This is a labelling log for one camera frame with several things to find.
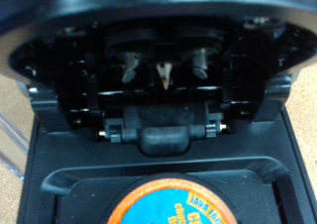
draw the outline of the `beige countertop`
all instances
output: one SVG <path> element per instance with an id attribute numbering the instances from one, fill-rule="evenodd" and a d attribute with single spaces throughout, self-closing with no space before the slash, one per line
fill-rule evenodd
<path id="1" fill-rule="evenodd" d="M 287 110 L 313 188 L 317 192 L 317 64 L 305 68 L 292 86 Z M 33 112 L 15 81 L 0 76 L 0 110 L 29 138 Z M 0 224 L 15 223 L 22 183 L 0 165 Z"/>

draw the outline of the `black plastic housing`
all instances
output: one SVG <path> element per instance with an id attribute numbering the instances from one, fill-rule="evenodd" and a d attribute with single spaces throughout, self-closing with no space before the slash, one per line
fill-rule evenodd
<path id="1" fill-rule="evenodd" d="M 145 157 L 135 145 L 48 134 L 36 121 L 18 223 L 101 223 L 141 178 L 188 173 L 234 205 L 241 223 L 315 223 L 316 201 L 285 110 L 273 122 L 232 122 L 234 135 L 192 143 L 178 157 Z"/>

